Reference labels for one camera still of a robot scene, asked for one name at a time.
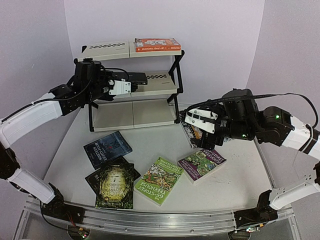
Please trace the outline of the black Moon and Sixpence book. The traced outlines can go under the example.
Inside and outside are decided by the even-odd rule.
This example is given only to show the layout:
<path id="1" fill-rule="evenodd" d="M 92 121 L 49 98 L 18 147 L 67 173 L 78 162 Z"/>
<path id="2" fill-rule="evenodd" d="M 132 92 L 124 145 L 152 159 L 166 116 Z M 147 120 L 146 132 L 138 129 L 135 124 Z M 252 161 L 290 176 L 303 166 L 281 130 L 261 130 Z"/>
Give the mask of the black Moon and Sixpence book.
<path id="1" fill-rule="evenodd" d="M 125 79 L 131 83 L 137 85 L 147 85 L 148 79 L 144 72 L 129 72 L 128 75 L 125 72 L 114 72 L 113 76 L 116 79 Z"/>

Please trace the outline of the orange 78-Storey Treehouse book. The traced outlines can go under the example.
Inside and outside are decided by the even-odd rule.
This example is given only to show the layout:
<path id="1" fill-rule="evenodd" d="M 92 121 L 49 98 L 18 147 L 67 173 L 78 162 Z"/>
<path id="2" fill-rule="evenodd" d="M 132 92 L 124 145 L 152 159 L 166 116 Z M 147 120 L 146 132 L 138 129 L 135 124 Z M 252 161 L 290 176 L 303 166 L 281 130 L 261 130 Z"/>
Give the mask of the orange 78-Storey Treehouse book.
<path id="1" fill-rule="evenodd" d="M 174 38 L 136 38 L 136 52 L 180 51 L 181 45 Z"/>

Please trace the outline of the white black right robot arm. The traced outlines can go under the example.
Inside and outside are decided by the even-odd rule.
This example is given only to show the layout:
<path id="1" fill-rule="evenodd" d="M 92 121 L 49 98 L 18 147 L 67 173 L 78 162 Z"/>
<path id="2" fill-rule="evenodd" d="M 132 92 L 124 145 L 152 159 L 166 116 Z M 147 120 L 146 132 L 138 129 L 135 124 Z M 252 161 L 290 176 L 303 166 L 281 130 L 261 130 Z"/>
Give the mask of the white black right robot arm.
<path id="1" fill-rule="evenodd" d="M 198 146 L 212 150 L 222 146 L 225 138 L 298 150 L 315 159 L 320 158 L 320 132 L 315 125 L 276 106 L 259 110 L 257 99 L 271 94 L 254 95 L 250 89 L 233 89 L 218 99 L 194 104 L 187 108 L 185 123 L 199 128 L 202 137 Z M 259 195 L 256 207 L 234 212 L 237 229 L 257 227 L 278 218 L 278 210 L 320 191 L 320 165 L 311 174 L 283 188 L 267 190 Z"/>

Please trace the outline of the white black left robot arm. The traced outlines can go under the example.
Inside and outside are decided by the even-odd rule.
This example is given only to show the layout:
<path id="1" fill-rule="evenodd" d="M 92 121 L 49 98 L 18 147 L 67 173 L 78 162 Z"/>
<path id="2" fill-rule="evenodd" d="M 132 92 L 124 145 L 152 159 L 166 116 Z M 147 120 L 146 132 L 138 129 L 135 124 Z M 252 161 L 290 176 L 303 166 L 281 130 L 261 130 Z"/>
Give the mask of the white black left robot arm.
<path id="1" fill-rule="evenodd" d="M 45 144 L 57 141 L 49 135 L 54 132 L 54 122 L 62 123 L 62 118 L 73 114 L 95 100 L 112 101 L 116 95 L 127 94 L 131 84 L 126 79 L 116 78 L 116 74 L 91 58 L 75 61 L 75 71 L 67 83 L 50 89 L 43 96 L 21 107 L 0 121 L 0 178 L 18 190 L 32 195 L 40 201 L 40 212 L 58 219 L 72 213 L 65 203 L 63 194 L 52 183 L 46 183 L 42 176 L 24 166 L 17 156 L 16 147 L 29 147 L 28 140 L 34 140 L 33 157 L 44 157 Z"/>

